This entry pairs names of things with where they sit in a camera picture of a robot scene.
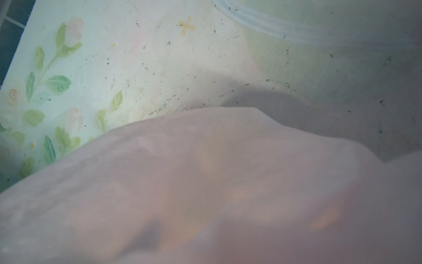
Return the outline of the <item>pink plastic bag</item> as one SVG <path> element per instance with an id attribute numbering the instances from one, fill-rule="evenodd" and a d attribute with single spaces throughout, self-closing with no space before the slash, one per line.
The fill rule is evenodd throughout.
<path id="1" fill-rule="evenodd" d="M 111 130 L 1 194 L 3 264 L 419 264 L 422 154 L 203 108 Z"/>

